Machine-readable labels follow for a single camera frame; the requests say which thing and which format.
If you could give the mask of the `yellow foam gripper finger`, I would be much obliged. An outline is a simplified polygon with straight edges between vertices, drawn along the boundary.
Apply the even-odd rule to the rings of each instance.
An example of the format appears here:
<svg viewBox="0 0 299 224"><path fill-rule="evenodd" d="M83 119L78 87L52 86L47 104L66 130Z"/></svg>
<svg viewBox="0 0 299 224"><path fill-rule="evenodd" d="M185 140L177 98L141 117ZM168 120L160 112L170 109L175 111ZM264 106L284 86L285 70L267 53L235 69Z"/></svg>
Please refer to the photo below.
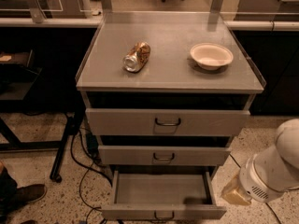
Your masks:
<svg viewBox="0 0 299 224"><path fill-rule="evenodd" d="M239 175L235 175L222 189L221 197L229 204L243 206L251 205L251 197L241 186Z"/></svg>

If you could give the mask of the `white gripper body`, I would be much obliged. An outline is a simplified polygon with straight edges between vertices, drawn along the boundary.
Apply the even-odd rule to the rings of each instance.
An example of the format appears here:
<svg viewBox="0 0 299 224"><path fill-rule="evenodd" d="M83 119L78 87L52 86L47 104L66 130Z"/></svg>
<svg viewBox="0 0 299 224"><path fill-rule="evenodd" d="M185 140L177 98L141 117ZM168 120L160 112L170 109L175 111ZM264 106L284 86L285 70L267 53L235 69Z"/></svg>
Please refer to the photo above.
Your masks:
<svg viewBox="0 0 299 224"><path fill-rule="evenodd" d="M260 203L269 203L280 198L283 193L269 188L258 176L254 159L249 158L241 167L239 181L243 190L255 201Z"/></svg>

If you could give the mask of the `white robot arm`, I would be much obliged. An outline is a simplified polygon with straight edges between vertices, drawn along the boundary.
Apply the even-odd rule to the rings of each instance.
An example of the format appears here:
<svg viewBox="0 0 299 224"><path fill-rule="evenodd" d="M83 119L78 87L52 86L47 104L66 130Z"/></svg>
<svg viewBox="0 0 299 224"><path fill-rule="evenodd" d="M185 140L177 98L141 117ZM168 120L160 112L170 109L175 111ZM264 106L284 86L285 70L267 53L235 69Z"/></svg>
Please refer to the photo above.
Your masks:
<svg viewBox="0 0 299 224"><path fill-rule="evenodd" d="M299 119L282 123L275 144L251 156L221 191L229 204L269 203L299 186Z"/></svg>

